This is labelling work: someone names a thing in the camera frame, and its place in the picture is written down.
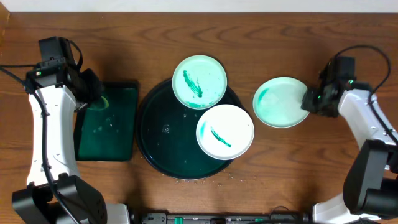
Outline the white plate green smear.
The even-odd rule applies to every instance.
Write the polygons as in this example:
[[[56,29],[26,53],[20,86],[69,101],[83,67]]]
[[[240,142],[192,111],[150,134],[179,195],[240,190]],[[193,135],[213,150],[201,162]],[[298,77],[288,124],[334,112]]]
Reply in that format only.
[[[242,108],[217,105],[199,119],[196,138],[205,154],[227,161],[242,156],[250,148],[254,140],[254,124]]]

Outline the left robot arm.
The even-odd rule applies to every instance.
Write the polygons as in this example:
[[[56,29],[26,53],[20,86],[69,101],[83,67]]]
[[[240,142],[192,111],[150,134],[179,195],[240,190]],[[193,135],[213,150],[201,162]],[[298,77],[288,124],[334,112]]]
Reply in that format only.
[[[97,78],[69,68],[36,68],[23,81],[34,118],[27,187],[12,206],[26,223],[107,223],[102,194],[81,179],[75,158],[73,114],[96,96]]]

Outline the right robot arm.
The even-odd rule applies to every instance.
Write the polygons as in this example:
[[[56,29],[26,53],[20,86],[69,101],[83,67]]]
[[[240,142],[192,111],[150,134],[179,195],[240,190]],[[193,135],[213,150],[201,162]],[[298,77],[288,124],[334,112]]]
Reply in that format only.
[[[312,208],[316,223],[355,223],[397,217],[397,132],[380,109],[377,97],[364,86],[309,88],[302,109],[323,116],[342,116],[359,153],[336,197]]]

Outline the green scrubbing sponge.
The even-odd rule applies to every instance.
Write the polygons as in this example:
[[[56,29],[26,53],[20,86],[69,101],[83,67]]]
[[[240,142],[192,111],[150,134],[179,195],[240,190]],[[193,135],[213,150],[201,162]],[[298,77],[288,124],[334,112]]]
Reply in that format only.
[[[106,109],[108,107],[109,107],[108,100],[104,96],[101,96],[96,101],[92,102],[89,105],[88,109],[89,110],[94,110],[94,111],[100,111],[100,110],[104,110],[104,109]]]

